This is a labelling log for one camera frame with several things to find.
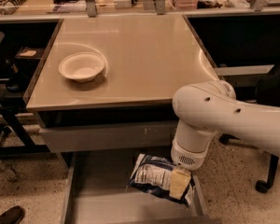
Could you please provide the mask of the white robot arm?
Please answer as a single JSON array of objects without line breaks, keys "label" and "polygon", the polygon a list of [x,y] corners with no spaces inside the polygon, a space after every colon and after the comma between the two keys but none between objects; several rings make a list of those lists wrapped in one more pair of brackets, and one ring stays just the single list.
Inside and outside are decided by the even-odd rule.
[{"label": "white robot arm", "polygon": [[265,193],[273,186],[280,160],[280,107],[238,101],[224,80],[184,86],[174,94],[172,106],[179,118],[171,150],[175,164],[199,169],[211,140],[223,133],[271,154],[268,178],[255,189]]}]

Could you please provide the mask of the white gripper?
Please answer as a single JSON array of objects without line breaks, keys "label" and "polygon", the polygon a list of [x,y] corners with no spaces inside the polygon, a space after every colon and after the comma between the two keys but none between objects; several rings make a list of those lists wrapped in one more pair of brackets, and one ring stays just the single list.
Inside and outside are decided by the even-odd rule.
[{"label": "white gripper", "polygon": [[191,180],[191,171],[197,170],[203,165],[208,148],[209,145],[206,145],[204,151],[195,153],[185,150],[176,140],[173,141],[171,159],[177,166],[173,169],[171,174],[170,197],[178,200],[182,198]]}]

